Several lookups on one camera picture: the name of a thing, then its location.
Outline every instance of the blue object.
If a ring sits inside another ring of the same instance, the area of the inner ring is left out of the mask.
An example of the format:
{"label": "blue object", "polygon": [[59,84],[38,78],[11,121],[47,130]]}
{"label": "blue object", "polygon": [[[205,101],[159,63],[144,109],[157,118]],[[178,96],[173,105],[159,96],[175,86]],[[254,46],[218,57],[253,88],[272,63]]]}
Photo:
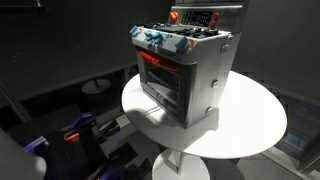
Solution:
{"label": "blue object", "polygon": [[91,113],[84,113],[81,114],[69,127],[69,131],[70,130],[74,130],[76,129],[80,124],[84,123],[86,120],[91,119],[92,118],[92,114]]}
{"label": "blue object", "polygon": [[175,46],[177,48],[177,52],[184,54],[188,51],[188,49],[190,47],[190,42],[189,42],[188,38],[183,37]]}
{"label": "blue object", "polygon": [[139,34],[139,29],[137,28],[137,26],[134,26],[131,31],[130,34],[132,35],[132,37],[136,37]]}
{"label": "blue object", "polygon": [[23,150],[25,150],[26,152],[30,152],[31,150],[33,150],[35,147],[39,146],[40,144],[47,142],[47,140],[41,136],[38,139],[32,141],[31,143],[29,143],[28,145],[26,145],[25,147],[23,147]]}
{"label": "blue object", "polygon": [[112,164],[103,173],[100,180],[116,180],[125,172],[125,165],[121,161]]}
{"label": "blue object", "polygon": [[164,40],[162,34],[160,34],[160,33],[157,33],[157,34],[153,37],[153,39],[154,39],[154,43],[155,43],[155,44],[161,44],[161,43],[163,42],[163,40]]}
{"label": "blue object", "polygon": [[151,41],[152,40],[152,33],[150,31],[147,31],[144,33],[146,35],[145,41]]}

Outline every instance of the purple object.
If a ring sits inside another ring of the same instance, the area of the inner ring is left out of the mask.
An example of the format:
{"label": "purple object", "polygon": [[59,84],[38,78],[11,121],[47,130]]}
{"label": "purple object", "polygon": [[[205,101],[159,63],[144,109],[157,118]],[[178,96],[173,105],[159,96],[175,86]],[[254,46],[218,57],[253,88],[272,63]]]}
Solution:
{"label": "purple object", "polygon": [[81,123],[85,122],[88,119],[92,118],[92,114],[91,113],[84,113],[81,114],[75,121],[74,123],[71,124],[71,126],[69,127],[69,130],[73,130],[75,129],[78,125],[80,125]]}
{"label": "purple object", "polygon": [[29,143],[28,145],[26,145],[25,147],[23,147],[23,150],[30,152],[32,149],[34,149],[35,147],[39,146],[40,144],[47,142],[47,140],[41,136],[38,139],[32,141],[31,143]]}

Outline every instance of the toy kitchen appliance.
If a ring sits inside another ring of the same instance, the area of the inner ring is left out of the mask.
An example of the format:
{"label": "toy kitchen appliance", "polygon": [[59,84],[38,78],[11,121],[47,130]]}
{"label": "toy kitchen appliance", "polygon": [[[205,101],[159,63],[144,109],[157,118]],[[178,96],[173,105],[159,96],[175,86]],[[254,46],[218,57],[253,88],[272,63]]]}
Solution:
{"label": "toy kitchen appliance", "polygon": [[247,5],[173,6],[166,24],[130,31],[144,93],[184,128],[219,107]]}

